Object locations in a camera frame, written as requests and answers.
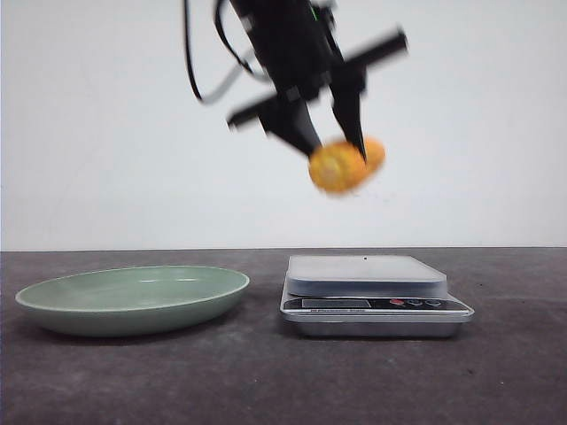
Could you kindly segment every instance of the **kitchen scale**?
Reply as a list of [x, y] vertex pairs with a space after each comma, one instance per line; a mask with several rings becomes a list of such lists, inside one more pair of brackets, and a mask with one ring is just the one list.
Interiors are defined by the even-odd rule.
[[400, 255], [291, 256], [280, 310], [309, 336], [449, 337], [474, 314], [444, 274]]

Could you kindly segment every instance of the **white wall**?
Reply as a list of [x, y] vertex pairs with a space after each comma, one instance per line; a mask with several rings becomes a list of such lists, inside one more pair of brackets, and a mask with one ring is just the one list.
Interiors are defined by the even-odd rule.
[[[193, 0], [198, 81], [231, 61]], [[247, 45], [227, 10], [230, 38]], [[387, 166], [354, 195], [225, 116], [268, 91], [190, 93], [181, 0], [4, 0], [3, 249], [567, 245], [567, 2], [342, 0], [345, 51], [401, 24], [410, 55], [369, 74]], [[322, 139], [339, 134], [325, 94]]]

